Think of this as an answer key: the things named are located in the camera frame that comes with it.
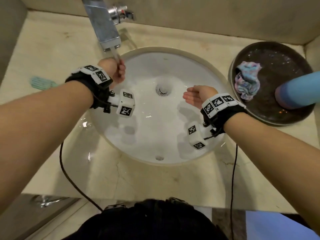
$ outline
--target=pink and blue cloth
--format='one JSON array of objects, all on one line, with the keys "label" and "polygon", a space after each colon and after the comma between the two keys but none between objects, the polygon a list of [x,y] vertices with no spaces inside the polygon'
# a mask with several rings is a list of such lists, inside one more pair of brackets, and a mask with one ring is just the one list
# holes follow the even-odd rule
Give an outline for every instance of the pink and blue cloth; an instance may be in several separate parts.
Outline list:
[{"label": "pink and blue cloth", "polygon": [[258,72],[262,67],[259,63],[243,61],[237,68],[240,72],[235,77],[234,88],[242,99],[250,101],[260,88]]}]

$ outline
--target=sink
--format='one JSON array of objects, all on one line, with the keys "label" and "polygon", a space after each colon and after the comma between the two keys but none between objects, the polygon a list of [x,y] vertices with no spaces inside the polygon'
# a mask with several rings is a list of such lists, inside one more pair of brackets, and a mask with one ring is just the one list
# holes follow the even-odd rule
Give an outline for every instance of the sink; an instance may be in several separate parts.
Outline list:
[{"label": "sink", "polygon": [[189,144],[187,125],[203,122],[200,110],[182,98],[188,87],[208,85],[227,92],[226,84],[211,64],[190,53],[172,48],[148,47],[122,56],[126,80],[114,89],[130,89],[135,110],[130,118],[91,109],[98,132],[123,153],[151,164],[179,164],[201,157],[221,143],[223,135],[209,139],[209,145],[196,150]]}]

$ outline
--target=bottle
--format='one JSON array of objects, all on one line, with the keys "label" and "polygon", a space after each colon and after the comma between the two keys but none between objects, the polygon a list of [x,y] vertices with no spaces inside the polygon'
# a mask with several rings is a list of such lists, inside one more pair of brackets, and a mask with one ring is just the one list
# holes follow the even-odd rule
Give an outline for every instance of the bottle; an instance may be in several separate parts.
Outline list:
[{"label": "bottle", "polygon": [[285,109],[298,109],[320,102],[320,71],[287,81],[277,87],[274,96]]}]

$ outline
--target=green sponge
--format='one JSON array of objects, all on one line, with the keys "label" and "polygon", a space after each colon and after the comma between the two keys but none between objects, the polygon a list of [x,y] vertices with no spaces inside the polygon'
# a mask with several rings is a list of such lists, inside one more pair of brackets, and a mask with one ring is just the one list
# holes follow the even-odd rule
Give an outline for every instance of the green sponge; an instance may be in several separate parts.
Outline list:
[{"label": "green sponge", "polygon": [[49,79],[44,79],[38,76],[34,76],[30,79],[30,84],[33,88],[39,89],[39,90],[47,90],[49,88],[53,88],[58,86],[54,81]]}]

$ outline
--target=faucet spout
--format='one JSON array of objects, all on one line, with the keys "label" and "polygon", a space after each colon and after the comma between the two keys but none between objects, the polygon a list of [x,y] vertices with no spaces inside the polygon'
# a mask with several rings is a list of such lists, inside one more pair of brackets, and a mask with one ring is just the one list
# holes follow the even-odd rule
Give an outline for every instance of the faucet spout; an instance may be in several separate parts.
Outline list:
[{"label": "faucet spout", "polygon": [[82,0],[82,3],[103,50],[120,47],[121,39],[115,25],[125,18],[133,20],[133,12],[124,5],[108,9],[103,0]]}]

